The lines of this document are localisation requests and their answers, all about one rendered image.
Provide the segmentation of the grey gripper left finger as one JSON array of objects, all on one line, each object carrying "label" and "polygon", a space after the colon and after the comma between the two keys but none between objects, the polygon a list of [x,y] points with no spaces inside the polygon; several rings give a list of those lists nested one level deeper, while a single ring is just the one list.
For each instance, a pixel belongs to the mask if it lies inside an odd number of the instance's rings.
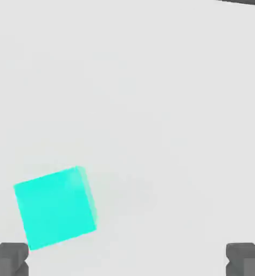
[{"label": "grey gripper left finger", "polygon": [[25,243],[0,243],[0,276],[29,276]]}]

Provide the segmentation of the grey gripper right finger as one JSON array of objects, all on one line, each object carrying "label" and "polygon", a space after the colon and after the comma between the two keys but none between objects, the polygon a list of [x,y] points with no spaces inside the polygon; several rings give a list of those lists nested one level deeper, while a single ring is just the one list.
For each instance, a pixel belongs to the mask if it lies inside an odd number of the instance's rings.
[{"label": "grey gripper right finger", "polygon": [[226,276],[255,276],[254,243],[228,243],[226,257]]}]

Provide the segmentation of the small cyan cube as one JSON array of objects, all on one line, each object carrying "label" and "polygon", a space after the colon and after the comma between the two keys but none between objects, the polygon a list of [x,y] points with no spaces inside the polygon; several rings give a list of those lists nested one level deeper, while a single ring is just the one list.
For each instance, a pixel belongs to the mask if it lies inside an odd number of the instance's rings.
[{"label": "small cyan cube", "polygon": [[97,229],[97,209],[83,167],[18,183],[13,189],[31,251]]}]

